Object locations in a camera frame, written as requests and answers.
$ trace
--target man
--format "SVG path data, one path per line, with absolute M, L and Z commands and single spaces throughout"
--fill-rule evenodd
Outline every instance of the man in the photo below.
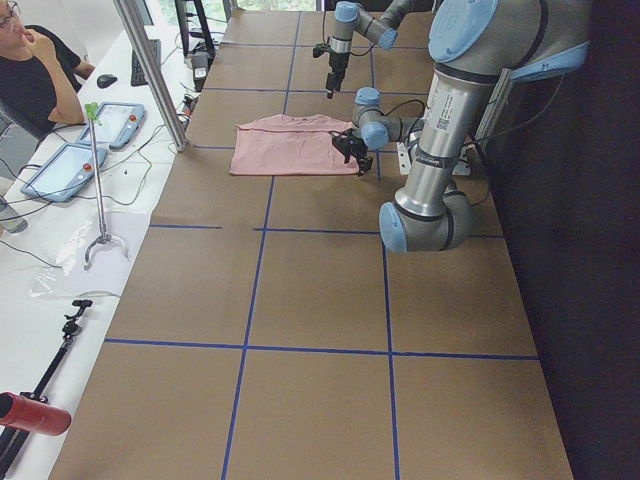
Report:
M 93 69 L 47 29 L 25 27 L 17 2 L 0 0 L 0 100 L 14 122 L 38 137 L 56 123 L 83 123 L 74 74 Z

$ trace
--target folded pink shirt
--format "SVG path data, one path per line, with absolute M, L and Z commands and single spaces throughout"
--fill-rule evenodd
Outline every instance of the folded pink shirt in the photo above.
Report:
M 237 125 L 234 175 L 349 175 L 358 165 L 331 145 L 329 132 L 343 132 L 351 123 L 325 115 L 273 117 Z

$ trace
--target black wall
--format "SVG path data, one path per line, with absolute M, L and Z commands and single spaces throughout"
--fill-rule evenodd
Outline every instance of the black wall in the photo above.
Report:
M 574 476 L 637 480 L 640 2 L 594 3 L 585 66 L 540 120 L 487 152 Z M 515 121 L 539 112 L 557 82 L 527 86 Z

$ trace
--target black tripod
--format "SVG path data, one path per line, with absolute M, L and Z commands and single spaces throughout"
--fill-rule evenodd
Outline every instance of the black tripod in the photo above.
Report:
M 28 398 L 29 400 L 35 400 L 37 402 L 49 403 L 46 396 L 43 396 L 44 389 L 46 388 L 49 380 L 53 377 L 56 369 L 62 363 L 62 359 L 71 348 L 74 337 L 80 335 L 82 328 L 76 322 L 80 319 L 85 309 L 93 305 L 91 300 L 74 300 L 72 305 L 78 307 L 78 311 L 75 315 L 65 315 L 67 323 L 62 327 L 62 345 L 58 350 L 58 353 L 49 364 L 49 368 L 44 373 L 44 376 L 38 383 L 38 386 L 33 392 L 20 392 L 20 395 Z M 4 480 L 7 475 L 7 471 L 11 468 L 13 461 L 20 452 L 22 445 L 27 440 L 29 432 L 26 430 L 18 430 L 12 427 L 5 427 L 0 435 L 0 480 Z

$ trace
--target transparent plastic sheet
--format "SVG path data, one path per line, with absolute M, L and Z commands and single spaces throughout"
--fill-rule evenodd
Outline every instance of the transparent plastic sheet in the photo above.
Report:
M 30 297 L 122 294 L 151 215 L 106 211 L 105 217 L 107 232 L 125 240 L 127 258 L 119 246 L 99 244 L 91 249 L 91 268 L 84 270 L 85 252 L 100 235 L 98 215 L 93 214 L 78 226 L 58 252 L 56 265 L 62 268 L 48 268 L 34 277 L 29 286 Z

